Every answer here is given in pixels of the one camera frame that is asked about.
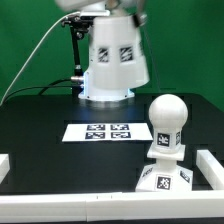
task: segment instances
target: green backdrop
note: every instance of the green backdrop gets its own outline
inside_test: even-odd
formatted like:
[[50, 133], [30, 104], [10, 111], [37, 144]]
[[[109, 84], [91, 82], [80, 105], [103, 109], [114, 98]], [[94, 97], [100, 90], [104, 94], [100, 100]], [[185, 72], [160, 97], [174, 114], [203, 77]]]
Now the green backdrop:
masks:
[[[144, 38], [151, 81], [136, 92], [198, 93], [224, 110], [224, 0], [147, 0], [146, 11], [156, 69]], [[40, 38], [63, 15], [53, 0], [0, 0], [0, 97]], [[79, 43], [87, 68], [87, 39]], [[58, 26], [13, 90], [72, 74], [69, 29]]]

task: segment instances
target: white chess piece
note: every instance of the white chess piece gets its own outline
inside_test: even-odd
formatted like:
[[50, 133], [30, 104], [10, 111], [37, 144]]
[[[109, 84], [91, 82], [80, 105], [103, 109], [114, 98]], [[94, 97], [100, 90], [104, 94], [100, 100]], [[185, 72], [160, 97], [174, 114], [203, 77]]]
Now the white chess piece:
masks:
[[185, 145], [181, 145], [181, 130], [187, 121], [185, 103], [177, 96], [158, 97], [149, 108], [154, 127], [154, 141], [147, 157], [156, 158], [156, 164], [145, 166], [136, 191], [189, 191], [193, 172], [177, 166], [184, 160]]

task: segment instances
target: black tabletop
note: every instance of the black tabletop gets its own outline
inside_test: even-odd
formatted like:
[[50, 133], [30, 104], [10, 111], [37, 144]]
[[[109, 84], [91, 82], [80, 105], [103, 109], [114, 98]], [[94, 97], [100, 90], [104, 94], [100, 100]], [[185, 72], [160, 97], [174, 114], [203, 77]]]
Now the black tabletop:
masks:
[[[157, 96], [140, 94], [133, 102], [104, 109], [84, 105], [70, 95], [10, 99], [0, 108], [0, 153], [10, 157], [0, 195], [134, 192], [143, 167], [155, 162], [146, 156], [150, 141], [63, 143], [62, 138], [68, 124], [146, 122], [153, 133], [148, 109]], [[224, 113], [199, 95], [179, 97], [189, 115], [182, 131], [185, 159], [178, 164], [194, 171], [193, 190], [211, 190], [196, 167], [196, 151], [209, 149], [224, 164]]]

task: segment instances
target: marker sheet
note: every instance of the marker sheet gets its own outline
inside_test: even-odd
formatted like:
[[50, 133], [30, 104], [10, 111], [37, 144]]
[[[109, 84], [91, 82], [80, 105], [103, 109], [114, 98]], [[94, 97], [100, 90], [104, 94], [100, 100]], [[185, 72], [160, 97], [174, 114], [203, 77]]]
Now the marker sheet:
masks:
[[81, 141], [151, 141], [146, 123], [69, 124], [62, 142]]

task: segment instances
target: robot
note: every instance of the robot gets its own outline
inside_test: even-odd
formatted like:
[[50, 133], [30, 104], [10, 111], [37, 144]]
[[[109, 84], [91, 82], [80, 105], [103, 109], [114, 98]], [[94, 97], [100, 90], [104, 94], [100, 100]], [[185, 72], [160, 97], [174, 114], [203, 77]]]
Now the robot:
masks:
[[[149, 81], [139, 26], [145, 21], [144, 1], [55, 0], [65, 11], [80, 10], [67, 17], [74, 49], [75, 76], [83, 91], [80, 99], [92, 102], [120, 102], [134, 97], [131, 88]], [[128, 15], [125, 7], [136, 6]], [[82, 76], [77, 40], [89, 35], [89, 67]]]

